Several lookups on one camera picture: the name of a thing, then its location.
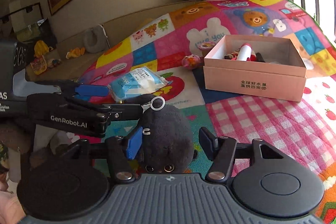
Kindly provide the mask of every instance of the plush toy eye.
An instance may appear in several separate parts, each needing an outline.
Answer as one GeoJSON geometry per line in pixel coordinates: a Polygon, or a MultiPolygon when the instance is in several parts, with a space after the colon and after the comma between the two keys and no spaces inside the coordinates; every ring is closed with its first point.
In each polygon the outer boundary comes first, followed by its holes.
{"type": "Polygon", "coordinates": [[[151,167],[151,166],[149,166],[149,165],[146,165],[146,171],[147,172],[153,172],[154,171],[154,168],[153,167],[151,167]]]}
{"type": "Polygon", "coordinates": [[[173,164],[167,164],[165,166],[165,171],[166,172],[172,172],[175,169],[175,166],[173,164]]]}

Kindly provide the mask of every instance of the blue square patch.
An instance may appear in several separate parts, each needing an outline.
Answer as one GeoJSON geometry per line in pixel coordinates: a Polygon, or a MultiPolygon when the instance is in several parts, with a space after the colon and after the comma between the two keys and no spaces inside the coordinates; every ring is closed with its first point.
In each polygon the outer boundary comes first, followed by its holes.
{"type": "Polygon", "coordinates": [[[203,68],[194,69],[193,74],[198,84],[199,90],[202,93],[204,102],[206,104],[214,103],[214,102],[232,98],[232,97],[241,96],[241,94],[238,94],[238,93],[231,93],[231,92],[217,91],[217,90],[207,90],[205,88],[203,68]]]}
{"type": "Polygon", "coordinates": [[[133,66],[137,66],[156,59],[154,43],[149,43],[133,52],[133,66]]]}
{"type": "Polygon", "coordinates": [[[325,49],[312,28],[298,31],[295,35],[309,55],[313,55],[325,49]]]}

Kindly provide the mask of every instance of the gray neck pillow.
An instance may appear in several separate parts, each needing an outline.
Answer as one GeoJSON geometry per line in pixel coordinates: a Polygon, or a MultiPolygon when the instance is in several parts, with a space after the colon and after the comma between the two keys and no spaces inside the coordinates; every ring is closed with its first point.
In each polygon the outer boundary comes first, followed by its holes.
{"type": "Polygon", "coordinates": [[[84,32],[84,47],[87,52],[97,53],[109,49],[107,35],[102,25],[97,25],[84,32]]]}

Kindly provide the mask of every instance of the open box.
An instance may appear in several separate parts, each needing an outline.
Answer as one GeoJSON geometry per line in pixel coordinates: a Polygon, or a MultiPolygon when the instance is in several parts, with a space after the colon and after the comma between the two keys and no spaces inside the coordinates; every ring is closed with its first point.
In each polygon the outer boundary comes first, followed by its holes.
{"type": "Polygon", "coordinates": [[[226,35],[204,58],[205,87],[299,102],[306,83],[306,67],[290,39],[226,35]],[[244,43],[260,52],[266,63],[225,60],[244,43]]]}

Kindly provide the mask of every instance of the pink checkered pattern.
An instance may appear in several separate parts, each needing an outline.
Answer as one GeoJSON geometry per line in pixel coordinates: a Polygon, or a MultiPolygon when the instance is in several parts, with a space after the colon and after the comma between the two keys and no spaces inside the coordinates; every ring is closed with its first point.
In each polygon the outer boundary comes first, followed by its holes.
{"type": "MultiPolygon", "coordinates": [[[[318,174],[336,160],[336,134],[305,101],[241,96],[206,105],[218,136],[261,138],[318,174]]],[[[233,173],[249,166],[236,160],[233,173]]]]}

